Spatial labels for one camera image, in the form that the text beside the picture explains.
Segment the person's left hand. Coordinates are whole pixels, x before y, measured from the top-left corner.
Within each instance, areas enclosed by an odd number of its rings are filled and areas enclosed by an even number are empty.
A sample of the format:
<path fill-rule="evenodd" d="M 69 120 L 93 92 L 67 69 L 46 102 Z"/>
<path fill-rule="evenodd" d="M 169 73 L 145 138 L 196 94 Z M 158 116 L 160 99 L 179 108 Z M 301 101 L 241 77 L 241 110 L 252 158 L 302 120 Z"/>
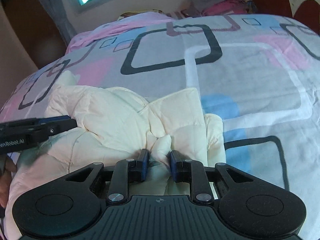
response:
<path fill-rule="evenodd" d="M 0 203 L 1 207 L 6 208 L 9 199 L 10 184 L 12 174 L 17 172 L 17 166 L 11 158 L 7 158 L 3 175 L 0 179 Z"/>

